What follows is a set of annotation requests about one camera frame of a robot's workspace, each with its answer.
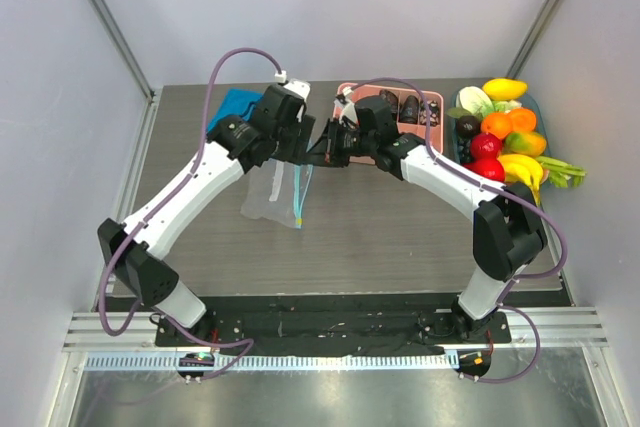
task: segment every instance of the gray wood tabletop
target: gray wood tabletop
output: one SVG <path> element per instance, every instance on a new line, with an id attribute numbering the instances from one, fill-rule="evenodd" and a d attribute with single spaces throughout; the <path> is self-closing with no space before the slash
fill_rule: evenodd
<path id="1" fill-rule="evenodd" d="M 447 104 L 458 89 L 482 80 L 416 83 L 441 93 Z M 312 83 L 308 108 L 318 119 L 315 135 L 331 113 L 339 84 Z M 231 87 L 261 92 L 266 84 L 217 87 L 211 116 Z M 195 153 L 204 94 L 201 85 L 163 89 L 136 209 Z M 314 169 L 301 230 L 243 217 L 247 186 L 245 176 L 214 199 L 166 258 L 198 295 L 455 292 L 464 289 L 475 268 L 470 222 L 435 195 L 375 167 Z M 551 266 L 547 249 L 529 271 Z M 519 288 L 559 289 L 560 282 L 547 278 Z M 129 295 L 121 285 L 114 294 Z"/>

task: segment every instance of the mango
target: mango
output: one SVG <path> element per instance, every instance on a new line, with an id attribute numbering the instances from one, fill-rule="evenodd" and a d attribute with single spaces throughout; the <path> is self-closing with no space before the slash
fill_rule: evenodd
<path id="1" fill-rule="evenodd" d="M 491 100 L 515 100 L 527 91 L 527 83 L 521 80 L 493 79 L 482 86 Z"/>
<path id="2" fill-rule="evenodd" d="M 504 139 L 504 145 L 514 154 L 538 157 L 547 148 L 547 139 L 537 132 L 512 132 Z"/>

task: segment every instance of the ziploc bag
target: ziploc bag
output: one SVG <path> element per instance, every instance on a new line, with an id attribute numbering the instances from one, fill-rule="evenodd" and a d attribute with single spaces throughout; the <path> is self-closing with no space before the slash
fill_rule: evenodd
<path id="1" fill-rule="evenodd" d="M 262 94 L 230 89 L 208 126 L 211 131 L 227 115 L 247 120 Z M 293 229 L 302 228 L 302 206 L 309 189 L 313 167 L 269 159 L 249 171 L 249 192 L 240 213 L 249 219 L 265 218 Z"/>

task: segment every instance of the blue basket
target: blue basket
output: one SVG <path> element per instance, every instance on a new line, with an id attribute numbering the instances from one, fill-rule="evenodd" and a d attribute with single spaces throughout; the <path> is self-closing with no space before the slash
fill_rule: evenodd
<path id="1" fill-rule="evenodd" d="M 453 94 L 453 97 L 451 99 L 451 104 L 449 104 L 449 105 L 452 105 L 452 106 L 456 105 L 456 99 L 458 98 L 458 92 Z M 542 116 L 540 115 L 540 108 L 538 107 L 538 103 L 529 94 L 524 94 L 522 97 L 518 98 L 518 102 L 520 102 L 523 107 L 526 107 L 527 109 L 533 111 L 534 114 L 536 114 L 536 117 L 538 118 L 538 121 L 537 121 L 537 124 L 536 124 L 536 132 L 538 132 L 545 139 L 547 139 L 547 133 L 544 130 L 544 123 L 542 122 Z M 458 134 L 456 132 L 456 119 L 454 119 L 452 117 L 449 117 L 449 116 L 446 116 L 446 117 L 448 119 L 447 122 L 449 122 L 447 128 L 449 129 L 449 132 L 451 132 L 451 138 L 453 139 L 453 160 L 455 160 L 456 163 L 459 164 L 460 163 L 460 154 L 458 154 Z M 549 154 L 549 142 L 548 141 L 547 141 L 547 148 L 544 151 L 544 155 L 550 156 L 550 154 Z"/>

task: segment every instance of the gray floor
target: gray floor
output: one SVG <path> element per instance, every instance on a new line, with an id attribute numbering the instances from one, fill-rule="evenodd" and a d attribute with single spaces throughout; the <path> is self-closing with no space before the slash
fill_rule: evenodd
<path id="1" fill-rule="evenodd" d="M 447 102 L 459 88 L 481 82 L 417 81 Z M 339 84 L 312 83 L 309 113 L 318 118 L 316 134 L 331 113 Z M 263 91 L 265 85 L 220 86 L 212 108 L 230 87 Z M 136 208 L 194 154 L 204 92 L 204 86 L 163 89 Z M 242 217 L 247 185 L 245 177 L 218 196 L 167 257 L 198 295 L 452 292 L 466 286 L 474 269 L 471 224 L 436 196 L 375 167 L 315 169 L 302 230 Z M 530 269 L 539 272 L 551 266 L 547 250 Z M 560 283 L 549 278 L 520 288 L 558 289 Z M 122 286 L 114 292 L 128 295 Z"/>
<path id="2" fill-rule="evenodd" d="M 496 351 L 488 376 L 513 375 L 532 354 Z M 581 349 L 543 349 L 535 369 L 502 386 L 461 381 L 450 370 L 256 372 L 152 394 L 176 378 L 170 372 L 85 373 L 70 425 L 606 426 Z"/>

